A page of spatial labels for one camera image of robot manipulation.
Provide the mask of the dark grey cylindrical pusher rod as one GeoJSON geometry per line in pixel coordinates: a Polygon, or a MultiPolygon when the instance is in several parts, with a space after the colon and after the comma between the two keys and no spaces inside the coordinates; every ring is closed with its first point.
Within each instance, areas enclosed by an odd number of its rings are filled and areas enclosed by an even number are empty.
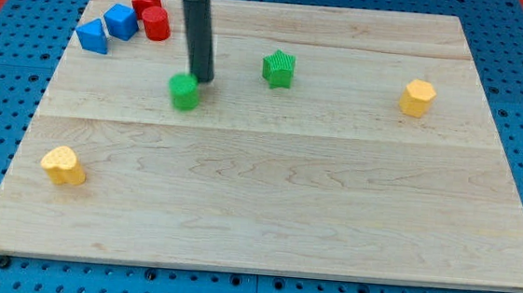
{"type": "Polygon", "coordinates": [[[189,70],[199,83],[213,81],[211,0],[183,0],[189,70]]]}

